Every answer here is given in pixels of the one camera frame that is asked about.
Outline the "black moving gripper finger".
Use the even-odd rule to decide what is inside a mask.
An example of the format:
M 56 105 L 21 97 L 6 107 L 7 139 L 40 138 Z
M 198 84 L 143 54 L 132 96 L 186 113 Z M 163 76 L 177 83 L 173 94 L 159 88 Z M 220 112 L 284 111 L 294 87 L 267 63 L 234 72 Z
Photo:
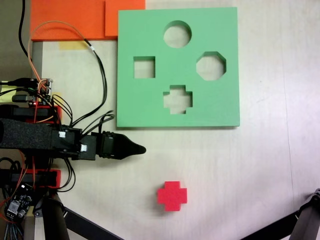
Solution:
M 127 157 L 130 156 L 135 156 L 135 155 L 143 155 L 146 153 L 146 148 L 145 147 L 138 147 L 138 148 L 122 148 L 119 149 L 116 153 L 116 159 L 117 160 L 123 160 Z

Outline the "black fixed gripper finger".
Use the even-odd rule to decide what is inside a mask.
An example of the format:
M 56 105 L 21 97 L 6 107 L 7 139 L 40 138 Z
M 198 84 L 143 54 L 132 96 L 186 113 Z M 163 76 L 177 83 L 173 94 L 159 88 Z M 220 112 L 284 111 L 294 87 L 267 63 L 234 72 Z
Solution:
M 116 148 L 118 150 L 146 150 L 144 146 L 133 142 L 124 134 L 116 135 Z

